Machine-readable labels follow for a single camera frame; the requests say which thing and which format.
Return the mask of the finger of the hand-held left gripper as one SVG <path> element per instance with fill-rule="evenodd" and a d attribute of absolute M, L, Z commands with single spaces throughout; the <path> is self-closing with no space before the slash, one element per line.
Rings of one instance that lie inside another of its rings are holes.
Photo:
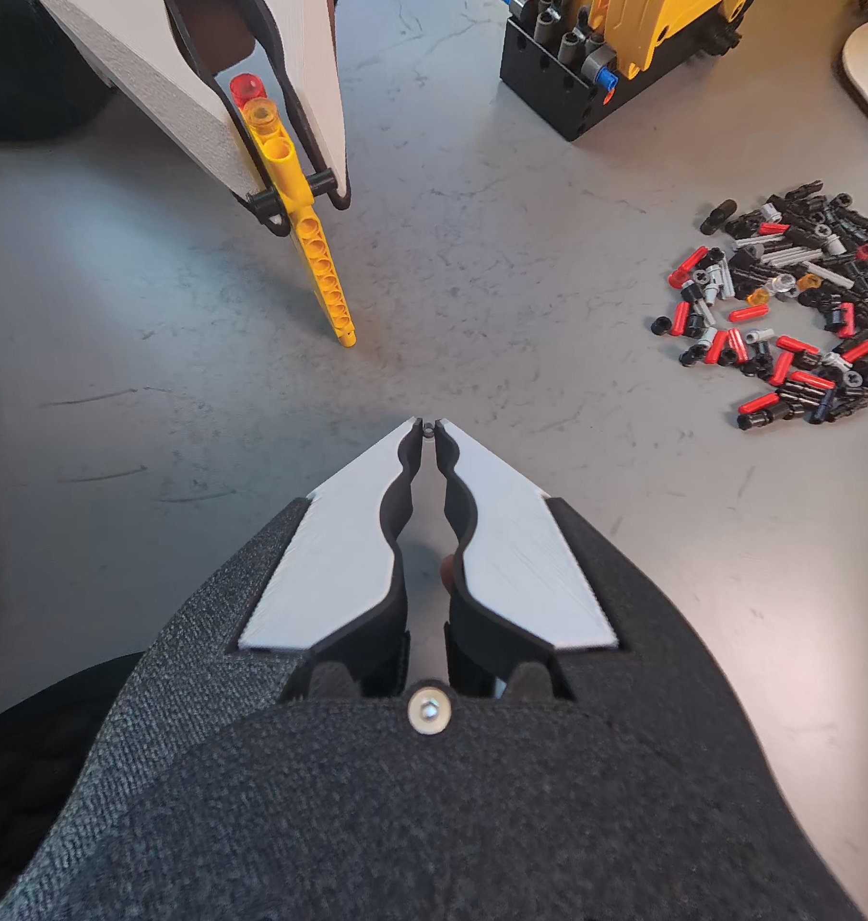
<path fill-rule="evenodd" d="M 290 126 L 313 169 L 333 174 L 326 195 L 336 209 L 348 209 L 351 189 L 334 2 L 252 2 L 251 33 L 267 54 Z"/>
<path fill-rule="evenodd" d="M 43 1 L 89 65 L 275 236 L 290 217 L 241 111 L 204 65 L 175 2 Z"/>

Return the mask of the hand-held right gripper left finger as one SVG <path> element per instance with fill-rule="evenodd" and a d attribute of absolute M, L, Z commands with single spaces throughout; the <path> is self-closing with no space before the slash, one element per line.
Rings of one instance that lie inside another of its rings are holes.
<path fill-rule="evenodd" d="M 240 649 L 393 654 L 407 601 L 397 538 L 413 511 L 422 421 L 410 418 L 308 495 Z"/>

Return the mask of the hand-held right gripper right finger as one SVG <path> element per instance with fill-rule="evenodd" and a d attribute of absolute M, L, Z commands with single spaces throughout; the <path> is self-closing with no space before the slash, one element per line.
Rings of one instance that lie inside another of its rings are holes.
<path fill-rule="evenodd" d="M 456 424 L 435 429 L 458 539 L 451 632 L 463 651 L 616 649 L 549 495 Z"/>

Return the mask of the yellow lego beam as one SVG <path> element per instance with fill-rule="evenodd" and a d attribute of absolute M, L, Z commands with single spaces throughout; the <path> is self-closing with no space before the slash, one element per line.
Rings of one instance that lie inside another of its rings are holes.
<path fill-rule="evenodd" d="M 338 341 L 351 347 L 357 340 L 355 327 L 296 147 L 284 126 L 282 132 L 269 137 L 255 136 L 248 126 L 247 129 L 287 209 L 298 252 L 312 277 L 314 294 Z"/>

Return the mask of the yellow lego model black base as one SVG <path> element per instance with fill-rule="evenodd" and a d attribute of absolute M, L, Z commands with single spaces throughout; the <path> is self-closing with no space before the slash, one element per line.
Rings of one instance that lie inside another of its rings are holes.
<path fill-rule="evenodd" d="M 751 1 L 509 1 L 500 78 L 567 141 L 699 55 L 740 40 Z"/>

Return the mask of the pile of red black lego pins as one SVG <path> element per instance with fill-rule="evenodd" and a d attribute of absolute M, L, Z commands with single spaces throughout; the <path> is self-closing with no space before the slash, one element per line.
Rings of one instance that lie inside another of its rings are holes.
<path fill-rule="evenodd" d="M 849 192 L 814 180 L 738 204 L 667 284 L 649 331 L 683 367 L 739 372 L 740 431 L 868 409 L 868 215 Z"/>

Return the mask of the person's left hand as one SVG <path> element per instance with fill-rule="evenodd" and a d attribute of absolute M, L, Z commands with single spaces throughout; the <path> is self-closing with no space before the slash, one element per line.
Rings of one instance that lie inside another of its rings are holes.
<path fill-rule="evenodd" d="M 244 62 L 256 38 L 235 1 L 175 1 L 201 62 L 211 75 Z"/>

